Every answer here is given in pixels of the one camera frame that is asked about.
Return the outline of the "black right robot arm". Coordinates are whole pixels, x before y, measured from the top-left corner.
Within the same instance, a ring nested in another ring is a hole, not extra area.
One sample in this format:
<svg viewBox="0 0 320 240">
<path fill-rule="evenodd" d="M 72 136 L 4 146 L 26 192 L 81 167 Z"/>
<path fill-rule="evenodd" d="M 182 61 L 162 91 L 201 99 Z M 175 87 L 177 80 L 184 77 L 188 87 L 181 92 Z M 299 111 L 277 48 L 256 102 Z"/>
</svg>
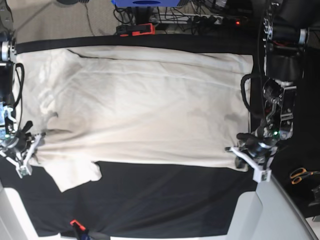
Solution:
<svg viewBox="0 0 320 240">
<path fill-rule="evenodd" d="M 17 38 L 12 11 L 6 0 L 0 2 L 0 156 L 14 165 L 22 179 L 32 174 L 31 158 L 44 133 L 32 134 L 32 121 L 21 127 L 16 108 L 23 114 L 25 68 L 17 62 Z"/>
</svg>

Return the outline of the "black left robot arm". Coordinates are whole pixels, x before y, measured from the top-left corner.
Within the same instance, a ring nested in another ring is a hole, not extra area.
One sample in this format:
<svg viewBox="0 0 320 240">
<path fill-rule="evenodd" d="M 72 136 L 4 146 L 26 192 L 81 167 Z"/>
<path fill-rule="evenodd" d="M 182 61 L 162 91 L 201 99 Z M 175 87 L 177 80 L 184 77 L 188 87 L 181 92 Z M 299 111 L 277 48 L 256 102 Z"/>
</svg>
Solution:
<svg viewBox="0 0 320 240">
<path fill-rule="evenodd" d="M 240 82 L 243 103 L 250 110 L 246 81 L 260 78 L 263 113 L 251 113 L 260 125 L 251 133 L 237 134 L 237 145 L 226 148 L 235 154 L 237 168 L 253 169 L 257 183 L 270 181 L 279 143 L 293 135 L 297 82 L 304 75 L 306 47 L 319 14 L 317 0 L 268 0 L 265 4 L 258 32 L 258 42 L 264 46 L 257 49 L 263 63 L 257 74 L 246 74 Z"/>
</svg>

